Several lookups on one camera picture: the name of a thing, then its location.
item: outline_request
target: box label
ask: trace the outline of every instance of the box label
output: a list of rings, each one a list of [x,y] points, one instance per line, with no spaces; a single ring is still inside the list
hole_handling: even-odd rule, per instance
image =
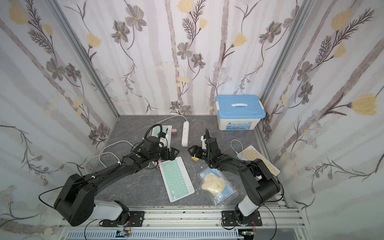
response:
[[[229,122],[225,130],[248,130],[252,122]]]

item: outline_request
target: white keyboard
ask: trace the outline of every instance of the white keyboard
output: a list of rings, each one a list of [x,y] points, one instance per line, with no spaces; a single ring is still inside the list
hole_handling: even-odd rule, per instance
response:
[[[277,169],[270,161],[268,161],[259,151],[256,150],[252,145],[244,149],[242,152],[237,154],[237,157],[241,160],[253,161],[255,159],[261,159],[268,170],[275,176],[280,173],[280,170]]]

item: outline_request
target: white box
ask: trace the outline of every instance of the white box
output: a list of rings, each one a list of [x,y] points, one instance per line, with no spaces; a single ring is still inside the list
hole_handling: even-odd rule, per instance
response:
[[[264,107],[256,95],[219,95],[214,110],[222,131],[253,130],[265,118]]]

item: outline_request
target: gray marble surface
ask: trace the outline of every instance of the gray marble surface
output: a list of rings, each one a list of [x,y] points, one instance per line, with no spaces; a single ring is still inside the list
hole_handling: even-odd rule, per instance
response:
[[[108,140],[109,145],[119,140],[127,140],[132,144],[140,142],[147,131],[147,129],[158,121],[165,119],[169,116],[149,116],[149,115],[134,115],[134,116],[120,116]],[[253,131],[220,131],[217,125],[216,116],[186,116],[189,121],[189,144],[188,147],[193,145],[201,145],[200,136],[204,135],[205,128],[208,128],[212,137],[217,139],[217,143],[222,153],[229,154],[236,157],[236,153],[231,149],[230,142],[237,139],[242,142],[244,148],[253,145],[257,150],[259,146],[256,142],[256,137]],[[165,205],[182,205],[182,206],[210,206],[214,205],[210,193],[200,189],[202,180],[199,177],[199,172],[206,169],[208,165],[204,160],[194,161],[188,153],[187,147],[181,146],[182,127],[185,119],[182,117],[175,117],[163,122],[163,125],[172,125],[172,128],[177,128],[177,136],[171,137],[171,146],[179,149],[179,156],[182,157],[184,162],[192,164],[194,169],[185,164],[187,172],[193,181],[195,193],[184,197],[176,202],[169,201],[166,187],[161,176],[159,169],[143,169],[138,173],[129,175],[109,187],[101,191],[95,199],[104,201],[119,200],[126,206],[165,206]],[[240,152],[241,145],[234,141],[233,148]],[[130,153],[131,145],[125,142],[118,143],[108,147],[104,152],[113,152],[118,157]],[[102,161],[107,165],[116,162],[116,159],[110,155],[105,154],[102,156]],[[104,168],[100,163],[96,166],[96,170]],[[230,201],[227,205],[236,205],[245,197],[245,190],[239,176],[230,172],[224,172],[226,178],[232,183],[233,187],[238,191],[239,195]]]

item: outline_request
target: white cable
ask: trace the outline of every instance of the white cable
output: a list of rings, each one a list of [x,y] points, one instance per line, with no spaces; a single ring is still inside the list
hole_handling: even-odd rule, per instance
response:
[[[195,178],[196,178],[196,170],[194,167],[193,167],[193,171],[195,172],[195,177],[193,178],[192,183],[195,181]]]
[[[163,119],[163,120],[161,120],[160,122],[157,122],[157,123],[155,123],[155,124],[158,124],[158,123],[164,122],[165,120],[168,120],[168,119],[170,119],[170,118],[174,118],[174,117],[183,117],[183,118],[185,118],[185,120],[186,120],[186,121],[188,121],[188,120],[187,120],[187,118],[186,118],[185,116],[183,116],[183,115],[174,115],[174,116],[172,116],[172,117],[169,117],[169,118]]]
[[[113,154],[112,152],[104,152],[104,153],[102,153],[101,155],[104,155],[104,154]],[[84,169],[85,169],[85,173],[86,174],[88,174],[88,171],[87,171],[87,164],[88,164],[88,162],[91,160],[91,159],[93,159],[93,158],[95,158],[95,157],[98,157],[99,155],[96,155],[96,156],[93,156],[93,157],[91,157],[90,159],[88,159],[86,162],[85,162],[85,165],[84,165]]]
[[[105,164],[104,164],[104,163],[101,161],[101,159],[100,159],[100,156],[102,155],[102,152],[103,152],[104,149],[106,149],[107,147],[110,147],[110,146],[112,146],[112,145],[115,145],[116,143],[119,143],[119,142],[127,142],[127,143],[129,143],[129,144],[133,147],[133,144],[130,143],[130,142],[128,142],[128,141],[126,141],[126,140],[120,140],[120,141],[114,142],[114,143],[109,144],[108,146],[104,147],[104,148],[100,151],[100,153],[99,153],[99,162],[100,162],[104,167],[107,167],[107,166],[105,166]],[[118,159],[118,163],[120,163],[120,159],[119,159],[115,154],[113,154],[113,155]]]
[[[232,148],[232,150],[236,153],[236,155],[239,154],[239,153],[236,152],[236,151],[233,149],[233,147],[232,147],[232,142],[233,142],[233,141],[238,141],[238,142],[241,144],[241,158],[240,158],[240,159],[242,159],[242,158],[243,158],[243,151],[244,151],[243,144],[242,144],[239,140],[237,140],[237,139],[234,139],[234,140],[231,141],[231,148]]]

